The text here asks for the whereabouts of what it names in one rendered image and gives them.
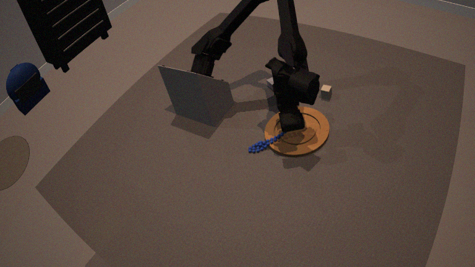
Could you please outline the tan cube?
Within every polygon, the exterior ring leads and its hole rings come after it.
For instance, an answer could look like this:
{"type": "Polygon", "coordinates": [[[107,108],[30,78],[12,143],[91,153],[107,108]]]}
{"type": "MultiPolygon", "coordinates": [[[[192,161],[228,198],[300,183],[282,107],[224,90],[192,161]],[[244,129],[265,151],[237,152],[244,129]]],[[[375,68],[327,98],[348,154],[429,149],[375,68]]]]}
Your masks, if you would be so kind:
{"type": "Polygon", "coordinates": [[[328,85],[323,85],[321,89],[321,98],[325,100],[330,100],[331,95],[332,95],[332,87],[328,85]]]}

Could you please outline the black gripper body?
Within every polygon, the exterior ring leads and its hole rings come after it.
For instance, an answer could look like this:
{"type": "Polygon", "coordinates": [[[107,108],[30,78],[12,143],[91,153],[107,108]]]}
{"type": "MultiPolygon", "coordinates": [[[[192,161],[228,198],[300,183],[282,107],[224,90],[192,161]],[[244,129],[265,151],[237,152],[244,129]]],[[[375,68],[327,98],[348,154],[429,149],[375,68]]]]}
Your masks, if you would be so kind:
{"type": "Polygon", "coordinates": [[[292,132],[305,128],[304,118],[297,106],[294,105],[295,92],[289,90],[279,90],[273,83],[273,92],[276,95],[278,109],[283,108],[283,114],[280,116],[282,132],[292,132]]]}

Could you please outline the round wooden bead board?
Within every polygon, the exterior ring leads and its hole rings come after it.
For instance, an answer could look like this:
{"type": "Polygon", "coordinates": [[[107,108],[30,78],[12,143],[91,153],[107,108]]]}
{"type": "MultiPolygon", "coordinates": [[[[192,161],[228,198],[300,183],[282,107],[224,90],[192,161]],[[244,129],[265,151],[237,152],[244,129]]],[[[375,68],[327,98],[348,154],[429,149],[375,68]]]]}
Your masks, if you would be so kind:
{"type": "MultiPolygon", "coordinates": [[[[297,108],[303,115],[305,128],[287,132],[283,137],[269,144],[269,147],[281,156],[293,158],[304,157],[316,152],[327,142],[330,131],[327,118],[315,109],[307,107],[297,108]]],[[[276,113],[266,125],[266,141],[282,133],[278,113],[276,113]]]]}

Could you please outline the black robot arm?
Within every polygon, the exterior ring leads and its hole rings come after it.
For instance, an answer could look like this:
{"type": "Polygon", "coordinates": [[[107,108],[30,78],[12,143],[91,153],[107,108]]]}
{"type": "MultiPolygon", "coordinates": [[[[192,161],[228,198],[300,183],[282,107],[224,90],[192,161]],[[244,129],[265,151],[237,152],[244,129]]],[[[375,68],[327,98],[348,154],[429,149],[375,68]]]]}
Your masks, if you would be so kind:
{"type": "MultiPolygon", "coordinates": [[[[195,54],[195,58],[190,72],[212,77],[214,61],[220,60],[232,45],[233,32],[265,1],[269,0],[242,0],[218,27],[206,32],[192,47],[191,54],[195,54]]],[[[307,49],[299,34],[294,0],[277,0],[277,5],[281,25],[278,54],[285,62],[273,57],[265,67],[272,70],[275,88],[295,92],[295,106],[299,106],[299,102],[314,105],[320,75],[309,72],[307,49]]]]}

